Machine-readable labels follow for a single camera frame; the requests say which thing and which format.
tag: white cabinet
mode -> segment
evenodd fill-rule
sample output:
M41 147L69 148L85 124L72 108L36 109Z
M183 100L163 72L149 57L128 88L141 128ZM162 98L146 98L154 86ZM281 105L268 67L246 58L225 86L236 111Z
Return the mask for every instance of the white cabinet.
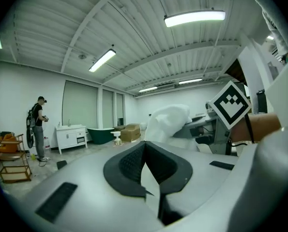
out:
M79 145L87 146L86 127L82 125L56 127L59 152Z

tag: window blind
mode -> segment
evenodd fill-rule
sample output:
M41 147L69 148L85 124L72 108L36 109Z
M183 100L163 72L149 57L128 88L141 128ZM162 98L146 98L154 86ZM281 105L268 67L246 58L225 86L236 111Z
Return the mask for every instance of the window blind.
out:
M84 125L97 128L97 88L65 82L62 124Z
M114 126L114 93L103 90L103 128Z
M124 118L123 116L123 95L117 94L117 119Z

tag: black pad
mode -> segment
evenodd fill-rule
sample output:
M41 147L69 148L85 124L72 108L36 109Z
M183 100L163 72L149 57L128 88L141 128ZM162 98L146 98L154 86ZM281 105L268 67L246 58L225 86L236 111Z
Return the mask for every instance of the black pad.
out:
M61 160L57 162L57 168L58 170L63 168L65 165L67 165L67 162L65 160Z
M63 207L75 192L77 185L64 182L54 193L36 210L36 214L49 222L54 222Z
M165 225L182 218L178 212L170 210L166 195L181 191L190 180L193 169L187 160L142 141L109 159L103 168L104 177L120 194L145 198L147 191L141 186L145 163L160 186L158 218Z
M227 169L227 170L232 170L234 168L233 164L229 164L229 163L224 163L224 162L220 162L220 161L212 161L210 163L210 165L218 167L218 168L223 168L223 169Z

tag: floor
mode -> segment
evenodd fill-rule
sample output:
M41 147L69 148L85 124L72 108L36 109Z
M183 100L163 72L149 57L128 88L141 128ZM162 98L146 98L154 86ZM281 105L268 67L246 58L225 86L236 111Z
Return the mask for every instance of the floor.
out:
M32 160L30 157L28 157L28 163L32 172L32 180L6 184L3 183L0 178L0 186L5 192L8 192L19 200L22 200L24 196L28 192L30 192L36 185L41 183L46 178L50 177L54 172L58 170L58 161L65 160L67 161L67 163L70 163L77 158L93 154L105 148L113 147L113 145L113 141L103 145L94 145L92 143L88 143L88 148L85 148L85 146L78 146L64 149L61 155L59 154L58 150L47 151L45 152L45 155L47 157L50 157L51 160L49 160L44 167L41 166L43 166L45 163L39 162L37 160ZM7 166L11 165L22 165L22 161L16 160L14 162L7 163Z
M141 132L141 137L139 140L144 140L145 131ZM19 200L22 200L24 196L30 192L36 185L41 183L46 178L50 177L54 172L58 170L57 168L57 162L61 160L67 161L67 163L70 163L71 161L80 158L82 156L86 156L89 154L93 154L95 152L99 152L102 149L106 149L109 147L113 147L114 142L108 142L103 145L94 145L92 143L88 143L88 148L85 148L85 146L79 146L79 147L73 147L69 149L64 149L62 151L62 154L59 154L58 150L51 150L46 152L46 156L50 157L51 160L46 163L44 167L41 167L44 165L43 162L39 162L37 160L32 160L30 157L28 157L28 162L30 165L30 169L32 172L32 180L31 181L24 181L24 182L17 182L17 183L11 183L6 184L3 183L0 179L0 186L5 192L8 192L12 196L16 197ZM209 147L207 145L198 145L199 149L203 153L211 153ZM159 199L159 186L157 182L151 183L150 180L154 178L150 178L152 176L151 172L149 171L148 167L145 166L142 171L142 185L147 187L150 186L153 187L149 191L154 194L154 196L149 195L147 197L147 205L157 214L158 210L158 199Z

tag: wooden shelf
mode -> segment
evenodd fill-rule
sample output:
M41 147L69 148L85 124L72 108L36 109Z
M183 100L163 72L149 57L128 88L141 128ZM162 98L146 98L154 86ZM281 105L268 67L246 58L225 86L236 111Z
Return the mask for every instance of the wooden shelf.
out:
M24 155L23 152L16 153L2 153L0 152L0 160L17 160Z
M0 145L19 145L22 141L8 141L8 140L0 140Z

